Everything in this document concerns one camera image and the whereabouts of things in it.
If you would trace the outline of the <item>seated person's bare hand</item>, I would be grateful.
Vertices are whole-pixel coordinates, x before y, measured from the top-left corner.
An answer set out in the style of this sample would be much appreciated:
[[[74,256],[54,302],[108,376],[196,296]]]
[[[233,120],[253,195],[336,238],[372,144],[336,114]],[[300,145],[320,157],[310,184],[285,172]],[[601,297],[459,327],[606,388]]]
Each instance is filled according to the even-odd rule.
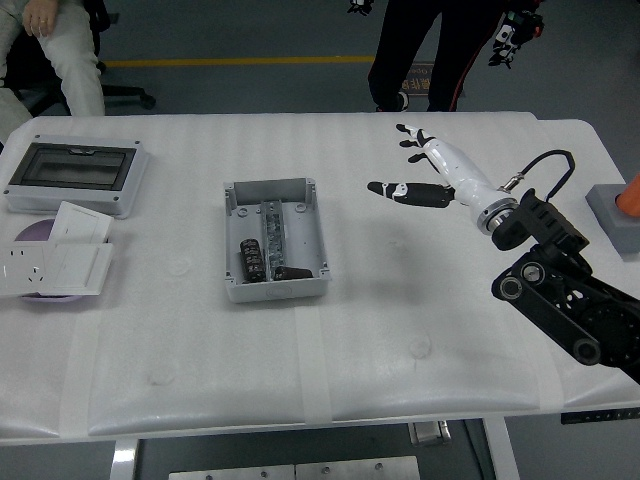
[[[58,0],[29,0],[22,14],[26,33],[38,38],[52,34],[58,9]]]

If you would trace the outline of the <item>robot right hand white shell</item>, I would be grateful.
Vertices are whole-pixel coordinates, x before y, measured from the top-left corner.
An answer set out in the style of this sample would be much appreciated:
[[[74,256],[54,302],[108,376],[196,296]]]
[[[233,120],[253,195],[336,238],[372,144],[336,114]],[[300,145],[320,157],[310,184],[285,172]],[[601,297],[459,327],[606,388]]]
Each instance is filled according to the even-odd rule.
[[[517,201],[495,188],[459,148],[419,128],[406,124],[398,124],[396,128],[410,136],[400,143],[402,147],[421,149],[409,161],[427,160],[446,184],[373,181],[367,184],[369,191],[400,204],[419,207],[445,208],[455,200],[469,207],[471,218],[478,222],[516,208]]]

